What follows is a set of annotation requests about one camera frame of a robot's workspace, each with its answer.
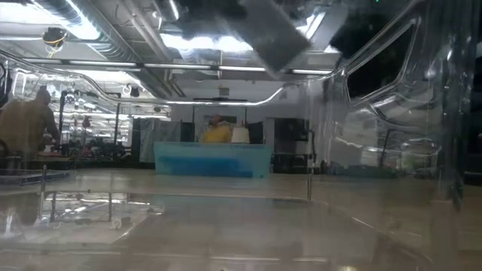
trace white object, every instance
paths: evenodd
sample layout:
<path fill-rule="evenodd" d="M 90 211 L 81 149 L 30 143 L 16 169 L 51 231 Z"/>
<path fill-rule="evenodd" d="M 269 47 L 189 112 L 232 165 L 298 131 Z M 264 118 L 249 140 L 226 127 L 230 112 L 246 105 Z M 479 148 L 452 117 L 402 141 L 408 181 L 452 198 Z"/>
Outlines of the white object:
<path fill-rule="evenodd" d="M 234 127 L 231 143 L 249 144 L 249 131 L 244 127 Z"/>

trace yellow shirt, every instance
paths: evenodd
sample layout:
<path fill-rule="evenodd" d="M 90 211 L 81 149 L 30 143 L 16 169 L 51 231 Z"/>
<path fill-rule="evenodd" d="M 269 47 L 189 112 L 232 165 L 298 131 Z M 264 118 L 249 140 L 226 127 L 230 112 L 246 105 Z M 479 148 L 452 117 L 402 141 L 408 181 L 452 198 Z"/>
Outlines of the yellow shirt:
<path fill-rule="evenodd" d="M 228 125 L 217 126 L 210 131 L 205 131 L 203 143 L 230 143 L 231 128 Z"/>

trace person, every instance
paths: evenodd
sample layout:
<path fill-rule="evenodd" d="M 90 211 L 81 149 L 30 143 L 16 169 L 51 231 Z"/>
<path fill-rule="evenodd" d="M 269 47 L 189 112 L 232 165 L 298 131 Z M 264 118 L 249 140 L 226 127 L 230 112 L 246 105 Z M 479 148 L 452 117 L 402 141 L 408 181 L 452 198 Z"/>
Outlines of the person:
<path fill-rule="evenodd" d="M 209 128 L 203 134 L 202 143 L 230 143 L 232 136 L 231 126 L 221 124 L 221 116 L 215 115 L 209 121 Z"/>
<path fill-rule="evenodd" d="M 13 99 L 4 105 L 0 113 L 0 140 L 10 155 L 36 157 L 45 129 L 58 144 L 60 134 L 49 103 L 50 94 L 46 87 L 41 87 L 32 101 Z"/>

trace blue container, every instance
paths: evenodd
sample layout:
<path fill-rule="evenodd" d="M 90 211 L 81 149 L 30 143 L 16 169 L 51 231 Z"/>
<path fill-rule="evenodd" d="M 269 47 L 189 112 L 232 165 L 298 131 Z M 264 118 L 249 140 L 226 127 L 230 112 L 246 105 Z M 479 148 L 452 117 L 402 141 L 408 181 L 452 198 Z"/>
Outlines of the blue container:
<path fill-rule="evenodd" d="M 266 178 L 272 150 L 266 145 L 155 142 L 156 174 Z"/>

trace ceiling light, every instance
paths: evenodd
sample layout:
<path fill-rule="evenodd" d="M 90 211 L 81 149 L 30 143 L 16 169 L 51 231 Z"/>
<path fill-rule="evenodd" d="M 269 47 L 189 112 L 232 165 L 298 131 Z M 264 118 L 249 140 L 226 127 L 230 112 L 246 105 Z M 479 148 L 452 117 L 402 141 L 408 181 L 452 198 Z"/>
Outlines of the ceiling light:
<path fill-rule="evenodd" d="M 0 3 L 0 18 L 3 23 L 25 23 L 45 25 L 58 24 L 57 20 L 37 9 L 34 5 Z"/>
<path fill-rule="evenodd" d="M 249 46 L 249 44 L 243 41 L 238 41 L 231 36 L 221 37 L 217 43 L 217 49 L 226 51 L 226 52 L 240 52 L 240 51 L 253 50 L 253 48 Z"/>
<path fill-rule="evenodd" d="M 249 44 L 238 41 L 231 36 L 222 36 L 217 41 L 209 37 L 195 37 L 191 40 L 184 40 L 181 36 L 160 34 L 167 47 L 176 48 L 179 50 L 190 49 L 213 49 L 227 52 L 240 52 L 252 50 Z"/>
<path fill-rule="evenodd" d="M 315 35 L 316 30 L 322 24 L 323 17 L 325 17 L 325 12 L 321 12 L 317 15 L 311 15 L 307 18 L 307 24 L 305 26 L 299 26 L 296 29 L 303 33 L 305 37 L 311 39 Z"/>

